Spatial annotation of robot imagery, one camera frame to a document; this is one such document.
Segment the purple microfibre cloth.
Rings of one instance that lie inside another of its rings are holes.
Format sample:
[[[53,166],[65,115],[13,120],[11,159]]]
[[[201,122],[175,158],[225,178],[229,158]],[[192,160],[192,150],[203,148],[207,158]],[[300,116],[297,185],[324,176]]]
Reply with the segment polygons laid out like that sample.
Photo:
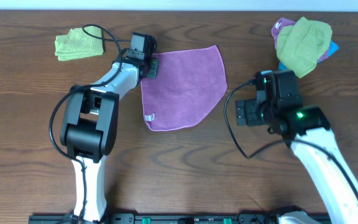
[[[199,124],[227,91],[217,46],[154,54],[157,77],[141,81],[144,121],[152,131]]]

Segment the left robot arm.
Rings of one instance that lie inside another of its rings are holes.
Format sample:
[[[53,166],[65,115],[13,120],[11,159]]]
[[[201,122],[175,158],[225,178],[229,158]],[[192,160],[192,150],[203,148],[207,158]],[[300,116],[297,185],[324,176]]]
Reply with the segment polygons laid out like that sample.
[[[107,208],[104,168],[117,136],[119,102],[144,78],[155,78],[156,38],[135,32],[110,71],[90,85],[74,85],[67,96],[60,132],[64,153],[75,170],[76,205],[71,223],[99,223]]]

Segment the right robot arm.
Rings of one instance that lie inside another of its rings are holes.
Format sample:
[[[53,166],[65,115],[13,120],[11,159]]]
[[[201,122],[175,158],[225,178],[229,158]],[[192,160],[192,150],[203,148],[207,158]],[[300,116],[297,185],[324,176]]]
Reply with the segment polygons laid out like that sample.
[[[318,106],[304,106],[291,70],[257,72],[245,83],[256,97],[236,101],[239,126],[268,127],[301,161],[332,223],[358,223],[358,181],[343,158],[331,125]]]

